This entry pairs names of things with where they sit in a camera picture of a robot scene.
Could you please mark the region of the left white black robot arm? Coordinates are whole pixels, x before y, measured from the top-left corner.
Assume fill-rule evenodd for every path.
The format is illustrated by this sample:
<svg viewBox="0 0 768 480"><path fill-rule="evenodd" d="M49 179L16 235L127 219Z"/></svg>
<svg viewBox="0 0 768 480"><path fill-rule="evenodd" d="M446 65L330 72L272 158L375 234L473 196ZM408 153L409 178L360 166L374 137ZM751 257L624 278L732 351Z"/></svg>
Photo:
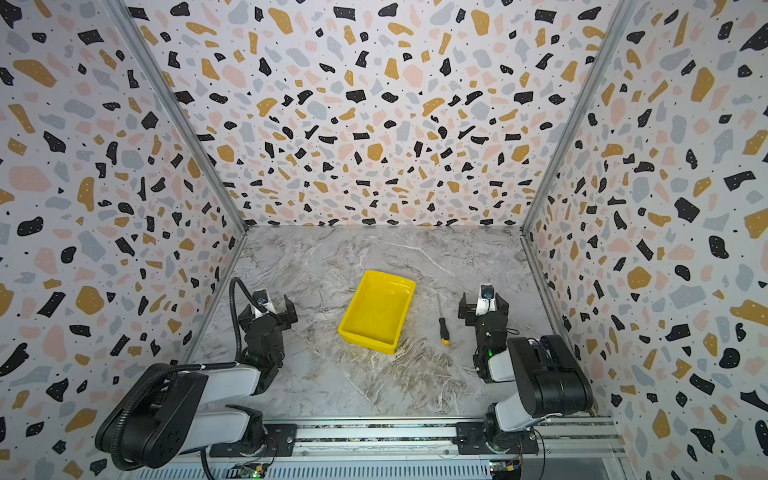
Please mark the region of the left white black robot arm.
<svg viewBox="0 0 768 480"><path fill-rule="evenodd" d="M246 346L235 361L150 366L100 425L96 448L122 471L158 469L180 454L276 458L291 453L295 426L268 427L242 400L266 392L285 358L295 305L277 313L266 291L236 318Z"/></svg>

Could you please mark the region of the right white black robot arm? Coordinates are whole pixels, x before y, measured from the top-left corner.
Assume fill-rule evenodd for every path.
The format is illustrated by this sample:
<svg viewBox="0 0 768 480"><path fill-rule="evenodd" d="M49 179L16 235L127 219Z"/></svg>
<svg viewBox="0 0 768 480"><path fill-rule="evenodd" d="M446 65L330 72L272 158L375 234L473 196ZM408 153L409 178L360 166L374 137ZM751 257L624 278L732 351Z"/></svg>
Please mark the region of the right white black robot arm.
<svg viewBox="0 0 768 480"><path fill-rule="evenodd" d="M508 326L510 306L491 285L474 303L463 295L457 316L474 329L475 373L487 384L512 383L516 391L489 406L481 423L457 428L458 445L472 451L526 451L531 430L555 416L586 412L593 393L586 375L559 335L524 337Z"/></svg>

